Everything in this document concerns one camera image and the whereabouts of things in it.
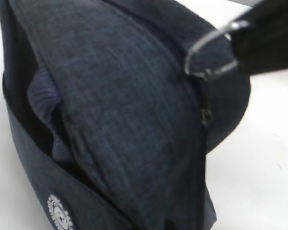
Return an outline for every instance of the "bag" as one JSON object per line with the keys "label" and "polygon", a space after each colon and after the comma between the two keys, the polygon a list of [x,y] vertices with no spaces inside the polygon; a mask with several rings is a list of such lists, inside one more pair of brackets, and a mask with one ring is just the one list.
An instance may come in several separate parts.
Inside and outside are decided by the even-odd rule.
{"label": "bag", "polygon": [[[1,0],[0,22],[13,140],[54,229],[211,229],[205,156],[250,83],[184,73],[209,23],[173,0]],[[222,37],[192,69],[232,58]]]}

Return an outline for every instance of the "d-ring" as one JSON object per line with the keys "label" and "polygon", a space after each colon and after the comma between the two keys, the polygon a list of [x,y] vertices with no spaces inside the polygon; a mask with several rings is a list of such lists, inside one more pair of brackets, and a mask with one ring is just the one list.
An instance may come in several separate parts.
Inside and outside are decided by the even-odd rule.
{"label": "d-ring", "polygon": [[[185,73],[187,75],[195,75],[196,77],[200,77],[200,78],[204,78],[206,73],[205,72],[194,72],[191,73],[190,71],[190,64],[191,64],[191,59],[193,57],[194,54],[199,53],[199,51],[204,48],[207,44],[211,43],[212,41],[216,40],[217,38],[219,38],[222,35],[225,35],[229,32],[232,31],[236,31],[236,30],[240,30],[240,29],[244,29],[244,28],[248,28],[251,24],[248,21],[238,21],[238,22],[232,22],[229,25],[225,26],[224,28],[222,28],[221,30],[214,30],[210,33],[208,33],[207,35],[205,35],[203,38],[201,38],[198,42],[196,42],[191,49],[188,52],[188,55],[185,59],[185,65],[184,65],[184,70]],[[211,73],[214,76],[218,76],[221,75],[225,72],[228,72],[232,69],[234,69],[236,66],[238,65],[237,60],[233,60],[229,63],[227,63],[226,65],[215,69],[215,70],[211,70]]]}

